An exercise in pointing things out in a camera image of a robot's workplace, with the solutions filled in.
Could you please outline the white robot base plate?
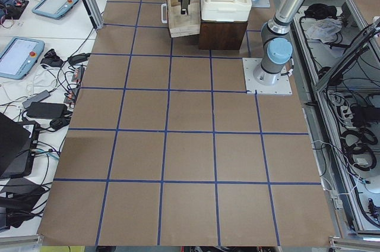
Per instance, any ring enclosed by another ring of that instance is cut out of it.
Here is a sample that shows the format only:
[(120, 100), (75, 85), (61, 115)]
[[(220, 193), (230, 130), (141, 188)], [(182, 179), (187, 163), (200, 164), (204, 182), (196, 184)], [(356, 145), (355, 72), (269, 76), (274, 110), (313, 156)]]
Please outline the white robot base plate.
[(243, 58), (246, 93), (249, 95), (291, 96), (290, 78), (284, 65), (280, 73), (269, 74), (261, 67), (261, 58)]

